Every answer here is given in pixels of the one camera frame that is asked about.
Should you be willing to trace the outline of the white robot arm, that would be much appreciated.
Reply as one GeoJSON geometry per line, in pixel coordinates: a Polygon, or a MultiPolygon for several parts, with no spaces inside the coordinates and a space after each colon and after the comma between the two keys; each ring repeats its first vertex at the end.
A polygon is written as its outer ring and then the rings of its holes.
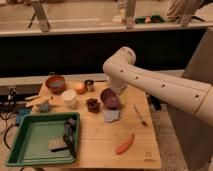
{"type": "Polygon", "coordinates": [[[121,94],[130,84],[213,127],[213,86],[135,66],[136,55],[122,47],[103,64],[110,88],[121,94]]]}

